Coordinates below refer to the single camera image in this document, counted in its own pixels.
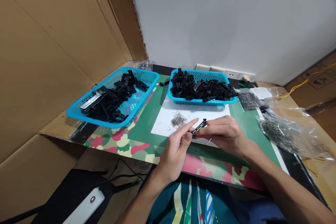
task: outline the black cable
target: black cable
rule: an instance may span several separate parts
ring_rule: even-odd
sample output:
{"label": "black cable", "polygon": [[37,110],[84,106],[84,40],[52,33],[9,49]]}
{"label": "black cable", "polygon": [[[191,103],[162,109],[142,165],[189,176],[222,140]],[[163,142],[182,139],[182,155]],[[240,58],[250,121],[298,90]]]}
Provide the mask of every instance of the black cable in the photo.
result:
{"label": "black cable", "polygon": [[123,159],[120,158],[120,160],[121,160],[122,162],[124,162],[124,164],[127,165],[127,167],[128,167],[134,174],[136,174],[135,171],[133,171],[132,168],[131,168],[128,164],[126,164],[126,162],[125,162]]}
{"label": "black cable", "polygon": [[119,163],[119,160],[120,160],[120,159],[121,159],[121,158],[118,158],[117,163],[116,163],[116,165],[114,166],[114,169],[113,169],[111,175],[108,177],[108,180],[112,177],[112,175],[113,175],[113,173],[116,171],[116,169],[118,169],[118,163]]}
{"label": "black cable", "polygon": [[120,177],[135,177],[135,176],[138,176],[138,178],[140,178],[142,180],[142,178],[140,176],[146,176],[147,174],[144,174],[144,173],[135,173],[133,175],[119,175],[119,176],[116,176],[114,178],[112,178],[110,181],[114,181]]}

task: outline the cardboard box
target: cardboard box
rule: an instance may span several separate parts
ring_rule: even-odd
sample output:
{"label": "cardboard box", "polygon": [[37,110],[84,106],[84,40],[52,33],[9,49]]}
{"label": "cardboard box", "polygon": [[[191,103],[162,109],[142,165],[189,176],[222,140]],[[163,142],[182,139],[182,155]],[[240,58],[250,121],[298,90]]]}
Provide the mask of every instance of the cardboard box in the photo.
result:
{"label": "cardboard box", "polygon": [[[336,52],[332,53],[321,62],[303,73],[300,77],[286,86],[289,91],[292,87],[299,85],[305,81],[312,73],[323,70],[325,67],[336,63]],[[336,97],[336,66],[323,71],[311,77],[307,83],[297,88],[291,97],[302,108],[324,103],[324,110],[312,116],[322,126],[322,128],[329,134],[329,136],[336,141],[336,128],[334,123],[336,121],[336,107],[335,103],[330,100]]]}
{"label": "cardboard box", "polygon": [[[45,203],[83,153],[37,133],[124,62],[147,57],[130,0],[0,2],[1,222]],[[59,130],[76,123],[64,118]]]}

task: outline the white wall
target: white wall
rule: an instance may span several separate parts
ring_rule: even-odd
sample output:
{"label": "white wall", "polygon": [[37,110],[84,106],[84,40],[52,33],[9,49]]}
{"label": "white wall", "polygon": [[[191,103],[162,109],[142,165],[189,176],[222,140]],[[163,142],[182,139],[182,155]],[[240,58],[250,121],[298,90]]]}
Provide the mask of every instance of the white wall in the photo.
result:
{"label": "white wall", "polygon": [[150,60],[284,85],[336,47],[336,0],[135,0]]}

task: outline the wall socket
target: wall socket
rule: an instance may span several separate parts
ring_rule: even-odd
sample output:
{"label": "wall socket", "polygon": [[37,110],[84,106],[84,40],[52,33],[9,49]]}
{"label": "wall socket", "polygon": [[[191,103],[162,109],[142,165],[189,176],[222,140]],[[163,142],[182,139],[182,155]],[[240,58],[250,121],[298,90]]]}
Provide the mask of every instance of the wall socket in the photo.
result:
{"label": "wall socket", "polygon": [[239,72],[231,71],[231,70],[225,70],[224,74],[229,79],[238,79],[238,76],[240,75]]}
{"label": "wall socket", "polygon": [[222,72],[226,75],[227,78],[237,79],[237,80],[242,80],[243,77],[246,75],[251,79],[251,81],[253,81],[253,78],[255,76],[254,74],[251,74],[251,73],[247,74],[247,73],[236,72],[232,70],[226,70],[224,68],[219,68],[216,66],[207,66],[207,65],[201,65],[201,64],[197,64],[196,70]]}
{"label": "wall socket", "polygon": [[253,80],[254,74],[250,73],[242,73],[242,72],[236,72],[232,70],[226,70],[224,68],[219,68],[216,66],[211,66],[210,71],[214,72],[222,72],[226,75],[227,78],[229,79],[237,79],[237,80],[242,80],[245,75],[247,75],[251,80]]}

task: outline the teal shirt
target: teal shirt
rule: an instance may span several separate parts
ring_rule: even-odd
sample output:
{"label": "teal shirt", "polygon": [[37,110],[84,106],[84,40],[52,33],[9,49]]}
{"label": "teal shirt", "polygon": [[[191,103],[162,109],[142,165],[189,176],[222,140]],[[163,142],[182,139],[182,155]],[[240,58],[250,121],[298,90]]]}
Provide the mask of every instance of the teal shirt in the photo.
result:
{"label": "teal shirt", "polygon": [[181,174],[156,199],[147,223],[239,223],[227,187]]}

